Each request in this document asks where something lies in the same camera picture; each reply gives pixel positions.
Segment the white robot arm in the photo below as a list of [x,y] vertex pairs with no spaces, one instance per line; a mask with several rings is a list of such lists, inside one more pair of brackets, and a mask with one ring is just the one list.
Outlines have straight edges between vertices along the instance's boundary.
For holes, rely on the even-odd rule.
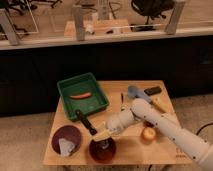
[[203,171],[213,171],[213,144],[180,127],[167,118],[166,114],[159,114],[144,99],[135,99],[129,109],[110,116],[106,120],[106,128],[112,134],[119,134],[142,120],[156,126]]

